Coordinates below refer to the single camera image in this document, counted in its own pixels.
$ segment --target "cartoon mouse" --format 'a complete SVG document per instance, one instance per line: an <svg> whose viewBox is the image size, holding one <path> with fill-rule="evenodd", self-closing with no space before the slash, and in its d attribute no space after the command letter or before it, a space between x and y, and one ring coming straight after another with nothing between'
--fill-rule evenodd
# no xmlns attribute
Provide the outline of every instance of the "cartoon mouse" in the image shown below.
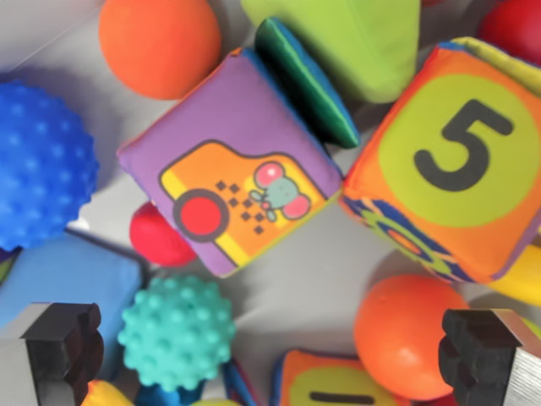
<svg viewBox="0 0 541 406"><path fill-rule="evenodd" d="M297 184L286 176L284 167L278 162L266 162L257 168L254 181L258 188L249 196L258 201L270 222L277 219L276 210L289 220L298 220L310 210L310 199L299 192Z"/></svg>

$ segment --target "white surface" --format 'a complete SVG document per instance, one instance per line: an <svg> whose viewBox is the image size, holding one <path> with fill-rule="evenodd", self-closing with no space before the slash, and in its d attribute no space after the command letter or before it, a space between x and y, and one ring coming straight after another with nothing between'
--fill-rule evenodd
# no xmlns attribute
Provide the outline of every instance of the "white surface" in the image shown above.
<svg viewBox="0 0 541 406"><path fill-rule="evenodd" d="M487 4L493 2L447 0L424 10L421 44L429 46L438 40L466 35L487 10ZM4 75L6 78L27 79L62 96L83 117L86 128L96 138L101 162L100 189L81 212L83 224L88 224L94 235L129 247L131 215L146 198L120 171L115 152L173 103L137 96L112 76L97 39L99 3L0 0L1 66L4 72L16 67ZM253 29L239 0L210 3L225 33L224 53L248 43ZM385 110L354 110L365 136ZM358 155L358 150L333 148L331 152L344 171ZM189 269L212 278L199 263ZM232 299L237 317L239 334L234 353L253 377L262 398L268 396L272 364L288 348L352 353L352 320L363 293L375 280L400 272L421 271L333 205L248 269L219 281L223 292ZM488 292L485 288L469 286L464 292L468 299L481 296L474 302L476 305L502 303L496 294L484 296ZM508 305L507 301L503 303L500 305ZM527 306L513 301L508 306L532 316Z"/></svg>

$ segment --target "yellow circle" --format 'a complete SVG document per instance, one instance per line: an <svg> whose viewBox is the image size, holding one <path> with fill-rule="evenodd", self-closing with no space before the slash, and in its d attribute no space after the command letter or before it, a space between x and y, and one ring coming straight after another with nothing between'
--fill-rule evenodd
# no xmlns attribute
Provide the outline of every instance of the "yellow circle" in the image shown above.
<svg viewBox="0 0 541 406"><path fill-rule="evenodd" d="M430 156L431 172L419 164L420 155L424 162ZM427 83L379 148L385 180L397 199L430 222L459 228L512 211L531 190L539 158L537 125L521 100L504 86L471 75ZM427 174L456 182L434 183Z"/></svg>
<svg viewBox="0 0 541 406"><path fill-rule="evenodd" d="M328 406L344 404L333 402L333 395L369 397L379 406L397 405L394 396L375 383L366 371L347 367L320 367L303 372L290 387L289 404L320 406L322 402L317 400L317 394L329 398L325 401Z"/></svg>

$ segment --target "blue spiky ball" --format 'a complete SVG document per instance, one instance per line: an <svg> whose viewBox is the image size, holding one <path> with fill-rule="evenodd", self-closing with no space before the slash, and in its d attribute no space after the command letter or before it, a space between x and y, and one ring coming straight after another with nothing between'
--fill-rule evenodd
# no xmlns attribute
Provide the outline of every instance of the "blue spiky ball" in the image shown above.
<svg viewBox="0 0 541 406"><path fill-rule="evenodd" d="M214 282L154 278L135 295L123 319L118 341L125 347L124 364L139 372L145 386L194 390L204 379L216 378L219 366L231 358L236 332L231 302Z"/></svg>
<svg viewBox="0 0 541 406"><path fill-rule="evenodd" d="M0 84L0 248L62 233L90 201L98 167L92 137L61 99Z"/></svg>

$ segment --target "teal toy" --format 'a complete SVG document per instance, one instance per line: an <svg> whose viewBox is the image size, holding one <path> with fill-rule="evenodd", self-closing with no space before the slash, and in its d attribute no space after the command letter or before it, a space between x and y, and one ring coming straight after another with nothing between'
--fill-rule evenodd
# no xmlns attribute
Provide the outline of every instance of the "teal toy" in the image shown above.
<svg viewBox="0 0 541 406"><path fill-rule="evenodd" d="M135 295L123 319L118 341L125 347L124 364L139 372L145 386L191 391L216 378L218 367L231 358L236 332L231 302L216 283L192 276L155 278Z"/></svg>

